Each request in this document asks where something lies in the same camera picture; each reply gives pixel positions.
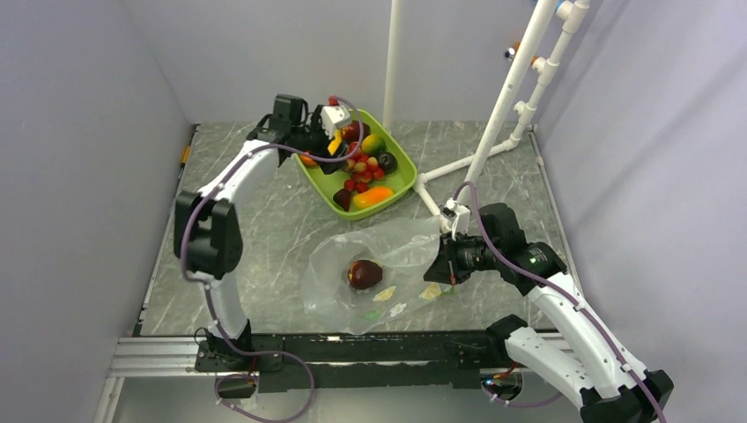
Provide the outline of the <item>dark red apple front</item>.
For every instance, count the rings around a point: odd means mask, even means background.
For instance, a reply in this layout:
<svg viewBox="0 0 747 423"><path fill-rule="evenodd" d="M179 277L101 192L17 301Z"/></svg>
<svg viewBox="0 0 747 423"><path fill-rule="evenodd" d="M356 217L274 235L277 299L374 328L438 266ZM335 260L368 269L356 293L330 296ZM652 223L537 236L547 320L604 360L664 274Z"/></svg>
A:
<svg viewBox="0 0 747 423"><path fill-rule="evenodd" d="M349 286L366 290L378 285L383 279L382 267L374 261L361 259L351 263L347 279Z"/></svg>

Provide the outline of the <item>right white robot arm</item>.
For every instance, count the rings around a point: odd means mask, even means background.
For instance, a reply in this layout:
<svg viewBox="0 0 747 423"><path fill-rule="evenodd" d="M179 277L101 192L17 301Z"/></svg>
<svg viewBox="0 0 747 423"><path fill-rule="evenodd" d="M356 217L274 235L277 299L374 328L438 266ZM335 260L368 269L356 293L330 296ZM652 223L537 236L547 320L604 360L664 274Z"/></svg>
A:
<svg viewBox="0 0 747 423"><path fill-rule="evenodd" d="M496 271L551 320L575 354L570 357L519 316L508 315L485 331L490 362L513 361L531 369L568 399L584 422L665 420L671 378L648 369L610 333L559 255L544 242L528 242L510 207L481 207L478 235L466 233L468 207L450 199L442 214L451 227L440 237L425 280L455 286L478 271Z"/></svg>

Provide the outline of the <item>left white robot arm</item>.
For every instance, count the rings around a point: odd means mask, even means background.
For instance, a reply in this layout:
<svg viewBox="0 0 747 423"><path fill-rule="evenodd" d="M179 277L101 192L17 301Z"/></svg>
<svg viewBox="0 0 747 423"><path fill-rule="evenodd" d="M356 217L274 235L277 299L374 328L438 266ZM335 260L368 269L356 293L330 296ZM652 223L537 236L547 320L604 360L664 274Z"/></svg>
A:
<svg viewBox="0 0 747 423"><path fill-rule="evenodd" d="M336 95L327 104L310 108L300 97L279 94L272 111L248 133L230 163L199 190L183 190L175 198L174 254L183 279L203 292L211 318L207 348L230 369L243 369L259 354L235 275L243 254L237 201L293 155L335 172L351 157L345 142L332 144L335 135L361 119L351 102Z"/></svg>

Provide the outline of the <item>clear plastic bag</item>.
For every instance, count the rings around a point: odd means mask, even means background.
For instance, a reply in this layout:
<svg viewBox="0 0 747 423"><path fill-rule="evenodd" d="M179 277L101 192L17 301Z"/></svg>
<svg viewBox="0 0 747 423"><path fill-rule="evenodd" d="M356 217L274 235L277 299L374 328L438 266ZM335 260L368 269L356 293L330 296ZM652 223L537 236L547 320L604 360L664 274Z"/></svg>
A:
<svg viewBox="0 0 747 423"><path fill-rule="evenodd" d="M325 331L362 335L454 293L452 286L423 280L440 236L437 217L392 219L330 236L313 251L301 278L305 311ZM383 269L382 281L366 290L350 287L347 279L351 263L361 259Z"/></svg>

